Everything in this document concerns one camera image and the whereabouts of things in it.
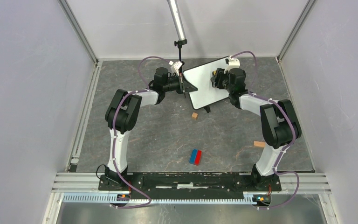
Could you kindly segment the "black framed whiteboard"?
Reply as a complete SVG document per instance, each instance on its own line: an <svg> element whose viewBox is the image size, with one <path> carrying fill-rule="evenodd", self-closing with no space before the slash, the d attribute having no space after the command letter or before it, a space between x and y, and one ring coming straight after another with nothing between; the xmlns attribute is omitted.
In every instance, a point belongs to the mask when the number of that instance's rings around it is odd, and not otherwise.
<svg viewBox="0 0 358 224"><path fill-rule="evenodd" d="M211 82L213 71L217 70L217 68L225 69L227 67L226 59L228 59L228 56L184 71L184 78L197 88L197 91L189 93L193 109L198 110L228 98L228 92L225 89L214 88Z"/></svg>

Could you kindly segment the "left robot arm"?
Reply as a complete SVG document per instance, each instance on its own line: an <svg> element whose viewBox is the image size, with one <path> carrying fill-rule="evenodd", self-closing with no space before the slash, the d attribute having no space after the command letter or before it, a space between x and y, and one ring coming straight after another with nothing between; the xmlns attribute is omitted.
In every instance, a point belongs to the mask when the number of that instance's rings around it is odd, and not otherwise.
<svg viewBox="0 0 358 224"><path fill-rule="evenodd" d="M110 130L110 158L105 166L104 176L116 190L123 190L128 184L126 176L127 147L131 130L135 127L141 107L157 105L167 92L186 94L198 88L185 78L171 73L167 68L156 69L154 79L148 88L140 91L118 89L107 109L105 120Z"/></svg>

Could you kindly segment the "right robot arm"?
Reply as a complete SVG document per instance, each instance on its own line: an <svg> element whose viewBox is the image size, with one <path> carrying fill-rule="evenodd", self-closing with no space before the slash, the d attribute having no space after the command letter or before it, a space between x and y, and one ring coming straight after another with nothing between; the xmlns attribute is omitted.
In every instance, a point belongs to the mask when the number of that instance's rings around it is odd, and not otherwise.
<svg viewBox="0 0 358 224"><path fill-rule="evenodd" d="M246 89L246 73L239 68L212 72L213 88L228 92L229 100L238 109L260 116L265 147L253 166L250 183L255 190L265 189L279 175L277 167L288 148L301 136L301 128L290 100L275 101Z"/></svg>

